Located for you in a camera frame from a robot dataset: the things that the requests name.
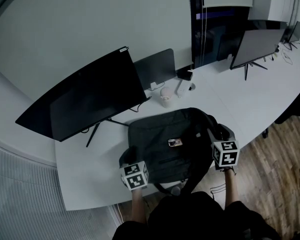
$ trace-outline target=black and white pattern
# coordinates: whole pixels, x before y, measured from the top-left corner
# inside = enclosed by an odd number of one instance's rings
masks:
[[[221,165],[234,165],[237,159],[237,152],[223,153]]]
[[[216,146],[213,147],[213,157],[216,161],[219,161],[220,151]]]
[[[127,167],[124,168],[124,173],[125,173],[126,176],[131,175],[131,174],[135,174],[137,172],[140,172],[138,164],[127,166]]]
[[[132,177],[127,178],[128,184],[131,189],[145,185],[142,174],[137,174]]]
[[[143,173],[144,173],[145,179],[148,180],[148,170],[147,170],[146,164],[144,164]]]
[[[222,142],[221,145],[224,151],[237,149],[237,145],[234,141]]]

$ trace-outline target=white desk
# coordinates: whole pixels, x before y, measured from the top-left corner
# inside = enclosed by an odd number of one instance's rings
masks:
[[[234,131],[242,148],[276,120],[300,93],[300,47],[290,52],[289,57],[293,66],[279,55],[275,61],[267,60],[264,64],[269,70],[251,67],[247,81],[244,80],[244,68],[226,70],[229,68],[227,61],[197,68],[192,78],[196,89],[181,99],[175,96],[174,107],[162,107],[159,89],[146,91],[147,97],[152,96],[152,99],[140,106],[139,113],[128,110],[113,119],[129,123],[194,107]],[[172,79],[165,86],[176,90],[179,82]],[[128,148],[127,133],[127,127],[106,121],[100,124],[88,148],[86,144],[91,131],[55,143],[59,181],[67,210],[131,200],[131,192],[122,184],[119,172],[119,158]],[[143,195],[156,191],[150,184]]]

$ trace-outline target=black backpack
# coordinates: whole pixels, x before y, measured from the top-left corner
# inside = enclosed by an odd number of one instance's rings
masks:
[[[189,179],[181,193],[191,193],[213,161],[207,129],[220,141],[234,137],[231,130],[197,108],[134,121],[128,129],[129,148],[120,157],[119,165],[145,161],[148,183],[164,191],[158,184]],[[182,145],[170,147],[170,139],[181,139]]]

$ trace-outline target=curved monitor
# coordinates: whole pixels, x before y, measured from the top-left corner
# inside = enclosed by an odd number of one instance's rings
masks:
[[[15,122],[62,142],[145,100],[128,49],[123,47],[68,76]]]

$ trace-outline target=wooden floor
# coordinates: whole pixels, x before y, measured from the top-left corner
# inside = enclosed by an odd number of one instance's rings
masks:
[[[240,200],[249,209],[260,213],[284,240],[300,231],[300,117],[271,125],[268,138],[260,135],[242,148],[235,170]],[[223,173],[213,167],[194,191],[210,194],[210,188],[224,183]],[[225,194],[214,195],[223,208]],[[155,193],[144,198],[147,216],[164,196]],[[128,221],[131,202],[119,207]]]

